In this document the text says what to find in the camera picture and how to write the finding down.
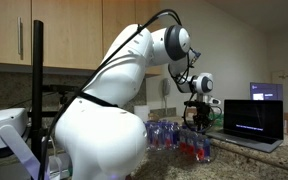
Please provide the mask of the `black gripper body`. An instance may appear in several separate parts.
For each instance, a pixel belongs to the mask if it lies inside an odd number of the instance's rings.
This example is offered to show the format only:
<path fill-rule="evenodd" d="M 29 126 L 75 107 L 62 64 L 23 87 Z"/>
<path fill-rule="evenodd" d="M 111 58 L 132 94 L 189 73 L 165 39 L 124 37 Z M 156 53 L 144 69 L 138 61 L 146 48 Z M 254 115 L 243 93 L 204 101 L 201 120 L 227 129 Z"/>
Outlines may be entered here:
<path fill-rule="evenodd" d="M 183 122 L 192 131 L 208 131 L 214 124 L 210 114 L 215 106 L 197 100 L 184 102 Z"/>

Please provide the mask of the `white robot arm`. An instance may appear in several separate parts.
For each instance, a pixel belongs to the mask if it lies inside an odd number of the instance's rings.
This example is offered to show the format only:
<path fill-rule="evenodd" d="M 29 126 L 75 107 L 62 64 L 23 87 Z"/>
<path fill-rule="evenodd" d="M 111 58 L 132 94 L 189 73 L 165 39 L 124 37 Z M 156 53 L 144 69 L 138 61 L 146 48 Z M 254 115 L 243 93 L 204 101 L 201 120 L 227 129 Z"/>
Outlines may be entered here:
<path fill-rule="evenodd" d="M 180 25 L 154 32 L 127 26 L 110 46 L 102 69 L 56 124 L 56 139 L 72 161 L 72 180 L 124 180 L 135 170 L 146 151 L 147 131 L 138 116 L 122 107 L 138 93 L 146 69 L 162 64 L 180 92 L 209 95 L 211 74 L 184 73 L 198 56 Z"/>

